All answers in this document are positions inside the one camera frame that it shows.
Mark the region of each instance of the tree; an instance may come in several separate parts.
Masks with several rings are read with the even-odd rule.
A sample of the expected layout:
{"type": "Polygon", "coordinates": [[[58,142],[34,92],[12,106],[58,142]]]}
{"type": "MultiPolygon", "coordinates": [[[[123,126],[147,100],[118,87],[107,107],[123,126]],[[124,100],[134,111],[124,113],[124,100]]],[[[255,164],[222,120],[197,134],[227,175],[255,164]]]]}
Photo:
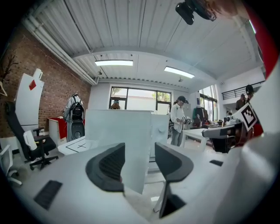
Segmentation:
{"type": "Polygon", "coordinates": [[[115,94],[117,94],[120,91],[121,91],[121,88],[113,88],[112,89],[112,96],[114,96],[115,94]]]}
{"type": "MultiPolygon", "coordinates": [[[[152,96],[154,99],[156,99],[156,93],[153,93],[152,96]]],[[[171,102],[170,93],[157,92],[157,100],[163,102],[171,102]]]]}

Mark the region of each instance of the black rubber pad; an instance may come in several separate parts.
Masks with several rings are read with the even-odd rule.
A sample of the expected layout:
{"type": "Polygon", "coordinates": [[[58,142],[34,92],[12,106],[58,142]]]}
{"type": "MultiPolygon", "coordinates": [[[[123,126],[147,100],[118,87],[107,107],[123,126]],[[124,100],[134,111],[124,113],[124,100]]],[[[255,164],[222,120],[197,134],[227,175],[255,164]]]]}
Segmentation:
{"type": "Polygon", "coordinates": [[[40,206],[42,206],[44,209],[49,210],[61,186],[62,183],[50,180],[41,189],[39,194],[37,194],[37,196],[34,198],[34,201],[37,202],[40,206]]]}
{"type": "Polygon", "coordinates": [[[210,163],[213,163],[213,164],[215,164],[215,165],[217,165],[217,166],[222,166],[222,164],[223,164],[224,162],[218,161],[218,160],[211,160],[210,163]]]}

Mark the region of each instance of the white ceiling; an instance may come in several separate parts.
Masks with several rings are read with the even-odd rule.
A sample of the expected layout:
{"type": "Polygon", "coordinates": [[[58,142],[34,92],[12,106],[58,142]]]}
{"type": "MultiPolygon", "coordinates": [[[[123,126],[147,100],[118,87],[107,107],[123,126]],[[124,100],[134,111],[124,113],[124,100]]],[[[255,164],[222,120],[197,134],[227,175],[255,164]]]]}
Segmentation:
{"type": "Polygon", "coordinates": [[[54,0],[34,11],[55,41],[92,77],[207,87],[261,65],[246,20],[206,21],[189,26],[176,13],[180,0],[54,0]],[[133,66],[95,65],[95,60],[130,59],[133,66]],[[189,79],[164,72],[189,72],[189,79]]]}

